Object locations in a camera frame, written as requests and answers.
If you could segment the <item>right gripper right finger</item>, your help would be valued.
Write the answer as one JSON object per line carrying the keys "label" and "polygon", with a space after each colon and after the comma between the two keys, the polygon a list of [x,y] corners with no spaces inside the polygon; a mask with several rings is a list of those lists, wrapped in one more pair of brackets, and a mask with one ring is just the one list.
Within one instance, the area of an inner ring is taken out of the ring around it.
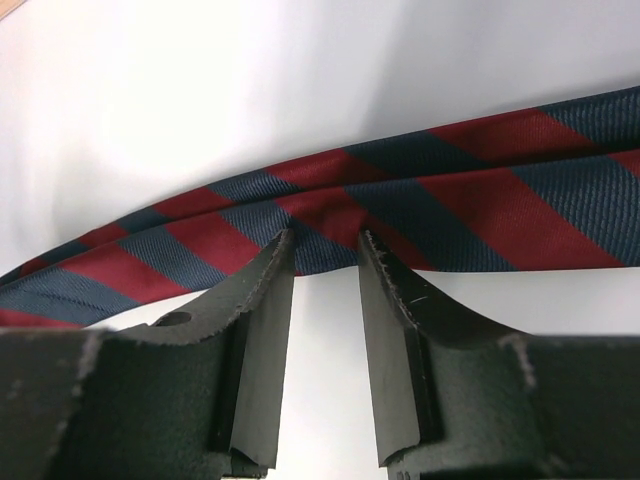
{"label": "right gripper right finger", "polygon": [[497,323],[367,230],[358,273],[377,455],[390,478],[638,477],[637,338]]}

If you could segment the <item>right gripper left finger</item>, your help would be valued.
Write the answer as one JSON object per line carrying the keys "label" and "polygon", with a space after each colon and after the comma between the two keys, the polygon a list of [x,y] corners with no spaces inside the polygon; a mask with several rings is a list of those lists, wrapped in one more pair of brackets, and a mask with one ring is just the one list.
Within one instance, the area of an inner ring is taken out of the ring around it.
{"label": "right gripper left finger", "polygon": [[5,479],[260,479],[274,468],[294,234],[155,323],[1,332]]}

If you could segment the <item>red navy striped tie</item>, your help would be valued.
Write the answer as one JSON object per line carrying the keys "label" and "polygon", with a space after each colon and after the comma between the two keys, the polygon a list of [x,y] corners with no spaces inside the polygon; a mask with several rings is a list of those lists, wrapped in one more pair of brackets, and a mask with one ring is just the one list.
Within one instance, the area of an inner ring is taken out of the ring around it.
{"label": "red navy striped tie", "polygon": [[639,91],[333,149],[178,194],[4,275],[1,323],[82,328],[205,290],[284,229],[300,275],[353,266],[364,229],[419,270],[635,267]]}

